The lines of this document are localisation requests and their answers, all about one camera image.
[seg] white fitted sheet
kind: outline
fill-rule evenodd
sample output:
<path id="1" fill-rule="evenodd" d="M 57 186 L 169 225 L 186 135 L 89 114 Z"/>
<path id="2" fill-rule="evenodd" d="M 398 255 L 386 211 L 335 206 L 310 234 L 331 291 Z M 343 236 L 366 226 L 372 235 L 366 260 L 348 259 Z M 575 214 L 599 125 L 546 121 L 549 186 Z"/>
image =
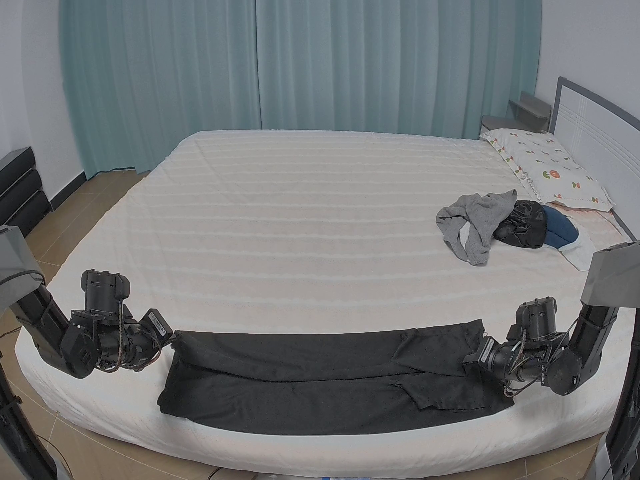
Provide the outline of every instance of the white fitted sheet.
<path id="1" fill-rule="evenodd" d="M 586 277 L 550 248 L 495 242 L 485 267 L 450 252 L 435 224 L 464 193 L 517 188 L 485 141 L 366 132 L 219 131 L 185 139 L 85 236 L 49 285 L 83 308 L 87 268 L 131 281 L 136 317 L 174 329 L 366 332 L 482 317 L 503 339 L 523 301 L 557 299 L 557 327 L 580 309 Z M 572 211 L 597 248 L 623 241 L 595 211 Z M 604 431 L 628 359 L 622 310 L 597 375 L 567 397 L 535 385 L 514 407 L 435 428 L 358 436 L 265 436 L 161 414 L 172 350 L 140 373 L 76 380 L 43 363 L 25 331 L 20 367 L 72 422 L 158 452 L 300 476 L 425 477 L 543 452 Z"/>

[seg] curtain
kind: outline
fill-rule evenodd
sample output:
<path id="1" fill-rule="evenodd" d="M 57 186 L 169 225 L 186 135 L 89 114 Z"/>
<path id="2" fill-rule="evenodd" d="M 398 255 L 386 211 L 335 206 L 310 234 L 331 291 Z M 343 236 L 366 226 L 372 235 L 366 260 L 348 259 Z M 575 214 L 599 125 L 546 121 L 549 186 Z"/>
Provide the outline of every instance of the curtain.
<path id="1" fill-rule="evenodd" d="M 60 0 L 87 176 L 153 169 L 188 135 L 260 128 L 255 0 Z"/>
<path id="2" fill-rule="evenodd" d="M 61 0 L 86 174 L 206 129 L 477 138 L 533 92 L 541 0 Z"/>
<path id="3" fill-rule="evenodd" d="M 533 92 L 541 0 L 256 0 L 262 126 L 477 138 Z"/>

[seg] tile floor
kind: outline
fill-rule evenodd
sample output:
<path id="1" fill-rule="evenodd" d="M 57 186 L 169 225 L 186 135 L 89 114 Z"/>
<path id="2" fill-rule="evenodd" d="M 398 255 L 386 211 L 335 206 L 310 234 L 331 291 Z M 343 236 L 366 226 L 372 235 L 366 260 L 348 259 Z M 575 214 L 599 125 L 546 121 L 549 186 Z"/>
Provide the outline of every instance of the tile floor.
<path id="1" fill-rule="evenodd" d="M 100 174 L 78 188 L 60 207 L 38 224 L 27 243 L 50 280 L 69 253 L 100 217 L 144 175 L 134 171 Z M 0 334 L 17 327 L 11 311 L 0 317 Z M 181 460 L 124 443 L 76 427 L 48 409 L 43 400 L 22 376 L 13 353 L 17 333 L 0 341 L 4 357 L 2 366 L 22 409 L 37 434 L 60 449 L 69 462 L 75 480 L 206 480 L 212 466 Z M 578 480 L 584 474 L 599 436 L 569 444 L 556 450 L 533 455 L 476 471 L 437 477 L 438 480 L 555 480 L 564 477 Z M 57 452 L 47 445 L 50 452 Z M 220 470 L 215 480 L 252 480 L 251 472 Z M 0 477 L 22 477 L 0 449 Z"/>

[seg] folded blue garment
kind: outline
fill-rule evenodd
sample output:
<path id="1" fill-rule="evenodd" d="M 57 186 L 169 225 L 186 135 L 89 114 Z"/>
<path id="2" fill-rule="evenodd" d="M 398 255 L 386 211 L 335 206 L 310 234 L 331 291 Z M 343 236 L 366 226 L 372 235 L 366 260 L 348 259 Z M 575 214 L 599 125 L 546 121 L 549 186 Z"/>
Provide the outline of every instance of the folded blue garment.
<path id="1" fill-rule="evenodd" d="M 558 212 L 551 206 L 542 205 L 547 214 L 547 236 L 545 244 L 556 249 L 571 244 L 578 239 L 578 230 L 571 223 L 566 215 Z"/>

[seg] floral pillowcase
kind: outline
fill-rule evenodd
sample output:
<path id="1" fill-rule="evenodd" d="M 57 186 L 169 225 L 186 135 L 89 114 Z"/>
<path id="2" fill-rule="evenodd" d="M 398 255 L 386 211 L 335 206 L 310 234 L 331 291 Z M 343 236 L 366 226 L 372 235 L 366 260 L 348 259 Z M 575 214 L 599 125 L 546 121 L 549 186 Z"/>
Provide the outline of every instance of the floral pillowcase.
<path id="1" fill-rule="evenodd" d="M 604 188 L 573 161 L 551 133 L 501 128 L 480 138 L 500 153 L 539 203 L 611 210 L 613 203 Z"/>

